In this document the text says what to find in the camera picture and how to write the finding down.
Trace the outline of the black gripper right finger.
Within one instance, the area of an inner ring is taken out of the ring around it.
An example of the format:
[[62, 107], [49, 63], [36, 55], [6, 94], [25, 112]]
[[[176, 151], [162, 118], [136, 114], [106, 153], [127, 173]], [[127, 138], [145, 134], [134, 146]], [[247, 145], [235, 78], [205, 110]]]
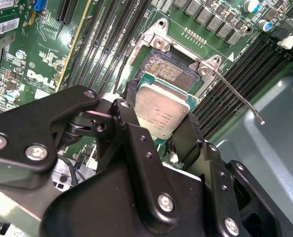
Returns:
[[203, 182], [204, 228], [209, 237], [280, 237], [277, 207], [241, 163], [225, 163], [188, 113], [173, 132], [183, 169]]

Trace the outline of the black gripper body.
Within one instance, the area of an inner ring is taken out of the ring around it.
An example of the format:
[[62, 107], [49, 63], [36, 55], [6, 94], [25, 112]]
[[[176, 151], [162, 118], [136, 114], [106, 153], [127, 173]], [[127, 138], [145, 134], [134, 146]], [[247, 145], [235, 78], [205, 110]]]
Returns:
[[[181, 216], [165, 237], [218, 237], [219, 228], [206, 215], [204, 184], [198, 177], [165, 165]], [[43, 237], [155, 237], [141, 221], [127, 166], [118, 163], [59, 195], [41, 223]]]

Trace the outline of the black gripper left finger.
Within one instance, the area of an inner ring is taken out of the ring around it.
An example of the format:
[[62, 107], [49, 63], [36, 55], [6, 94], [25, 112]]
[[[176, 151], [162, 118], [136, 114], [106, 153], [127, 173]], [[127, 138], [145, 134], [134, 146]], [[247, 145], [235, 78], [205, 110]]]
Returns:
[[91, 119], [81, 135], [109, 144], [100, 167], [124, 159], [140, 219], [146, 224], [175, 224], [180, 206], [165, 174], [151, 135], [139, 125], [127, 101], [115, 100], [109, 113], [98, 112], [99, 96], [74, 86], [0, 114], [0, 185], [21, 189], [43, 186], [57, 163], [57, 148], [66, 145], [66, 127], [84, 113]]

